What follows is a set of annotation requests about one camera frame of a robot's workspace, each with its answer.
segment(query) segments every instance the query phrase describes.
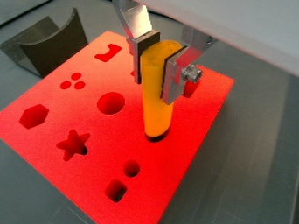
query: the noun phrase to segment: red foam board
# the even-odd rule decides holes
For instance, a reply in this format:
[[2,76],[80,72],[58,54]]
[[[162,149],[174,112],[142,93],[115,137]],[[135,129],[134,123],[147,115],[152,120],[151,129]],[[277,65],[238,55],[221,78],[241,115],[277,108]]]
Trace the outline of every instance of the red foam board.
[[127,40],[112,32],[2,111],[0,137],[96,223],[160,220],[234,83],[201,69],[156,143],[146,139]]

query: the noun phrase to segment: metal bracket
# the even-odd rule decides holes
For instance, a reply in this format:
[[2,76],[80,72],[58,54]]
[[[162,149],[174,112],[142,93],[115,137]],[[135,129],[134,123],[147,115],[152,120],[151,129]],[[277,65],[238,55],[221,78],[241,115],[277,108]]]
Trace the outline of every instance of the metal bracket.
[[[144,50],[160,41],[160,33],[152,30],[147,8],[132,0],[112,0],[118,17],[126,30],[130,52],[135,62],[135,82],[142,83],[140,56]],[[197,83],[202,77],[201,69],[193,62],[215,43],[215,39],[185,26],[182,40],[189,47],[182,49],[167,61],[164,67],[162,98],[171,104],[183,94],[187,81]]]
[[135,83],[142,83],[140,56],[144,50],[160,42],[160,32],[152,30],[147,8],[132,0],[114,0],[114,6],[126,30],[130,52],[135,62]]
[[183,94],[187,81],[193,83],[199,81],[202,70],[193,62],[217,42],[214,37],[187,25],[182,30],[182,40],[189,47],[179,51],[166,63],[162,98],[167,104],[171,104]]

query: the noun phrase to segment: yellow peg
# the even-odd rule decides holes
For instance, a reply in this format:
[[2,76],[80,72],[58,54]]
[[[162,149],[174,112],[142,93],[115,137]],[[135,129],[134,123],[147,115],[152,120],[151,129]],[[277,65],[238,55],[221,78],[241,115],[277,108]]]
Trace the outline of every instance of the yellow peg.
[[179,50],[182,45],[171,40],[154,44],[140,58],[144,105],[144,133],[159,137],[170,129],[174,103],[167,105],[160,96],[163,91],[164,60]]

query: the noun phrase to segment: gray floor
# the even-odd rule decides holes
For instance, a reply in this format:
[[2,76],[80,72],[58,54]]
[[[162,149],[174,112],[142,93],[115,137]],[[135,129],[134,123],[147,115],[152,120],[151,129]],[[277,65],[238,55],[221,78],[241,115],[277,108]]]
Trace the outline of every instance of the gray floor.
[[[124,34],[111,2],[54,0],[0,29],[0,44],[46,16],[62,26],[79,9],[88,41]],[[182,25],[152,15],[163,39]],[[299,79],[225,43],[199,60],[237,80],[162,223],[299,223]],[[0,52],[0,110],[40,80]],[[0,143],[0,223],[94,223]]]

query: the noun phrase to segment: small round hole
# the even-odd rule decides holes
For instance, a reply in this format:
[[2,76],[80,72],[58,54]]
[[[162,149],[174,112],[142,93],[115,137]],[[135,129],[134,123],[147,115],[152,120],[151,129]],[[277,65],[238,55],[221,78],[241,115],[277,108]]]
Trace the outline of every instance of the small round hole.
[[130,160],[126,162],[124,165],[124,174],[132,178],[138,175],[138,173],[140,172],[140,165],[135,160]]
[[60,84],[60,88],[62,89],[67,89],[71,87],[71,82],[70,81],[64,81],[62,84]]
[[76,81],[80,78],[82,74],[80,73],[75,73],[71,78]]
[[103,94],[98,100],[98,110],[106,115],[114,115],[124,106],[126,98],[115,92]]
[[76,89],[83,89],[86,87],[86,82],[84,81],[79,81],[76,84],[75,84],[75,88]]

